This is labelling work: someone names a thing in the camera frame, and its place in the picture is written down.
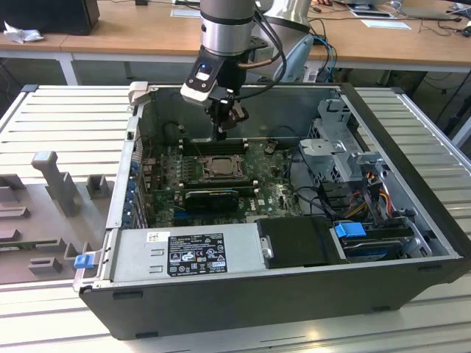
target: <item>floor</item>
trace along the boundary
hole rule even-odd
[[[10,101],[20,91],[20,85],[65,85],[59,63],[54,60],[6,59],[4,66],[14,79],[0,68],[0,114],[6,111]],[[75,62],[75,68],[84,85],[128,85],[123,63],[118,62]],[[180,83],[189,72],[191,64],[181,63],[131,63],[133,80],[159,83]],[[349,81],[357,87],[375,87],[382,71],[354,70]],[[429,73],[413,100],[431,119],[435,120],[447,100],[453,95],[466,74]],[[471,80],[461,89],[452,104],[445,111],[438,126],[444,128],[448,118],[456,113],[467,95],[471,95]],[[471,143],[463,147],[471,154]]]

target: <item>yellow wire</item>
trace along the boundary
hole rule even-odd
[[[363,204],[361,204],[360,206],[355,208],[352,212],[350,212],[348,215],[346,215],[345,218],[350,218],[350,217],[356,215],[357,213],[361,212],[365,207],[366,207],[366,202],[364,202]]]

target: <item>black plastic cover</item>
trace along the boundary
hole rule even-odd
[[[261,237],[270,239],[274,257],[268,268],[322,266],[340,263],[325,218],[262,218],[256,221]]]

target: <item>motherboard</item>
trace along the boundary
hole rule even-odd
[[[290,157],[288,147],[267,139],[167,146],[147,166],[151,224],[240,224],[302,215],[288,185]]]

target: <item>desk leg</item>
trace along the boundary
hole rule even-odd
[[[64,77],[65,77],[65,80],[67,81],[67,85],[69,86],[80,85],[79,79],[77,78],[74,67],[72,65],[72,61],[74,61],[72,55],[70,53],[60,53],[57,56],[57,60],[59,61],[60,67],[62,68],[62,72],[64,73]]]
[[[464,123],[463,127],[456,133],[455,137],[451,140],[453,145],[459,149],[471,136],[471,116],[468,118],[467,122]]]

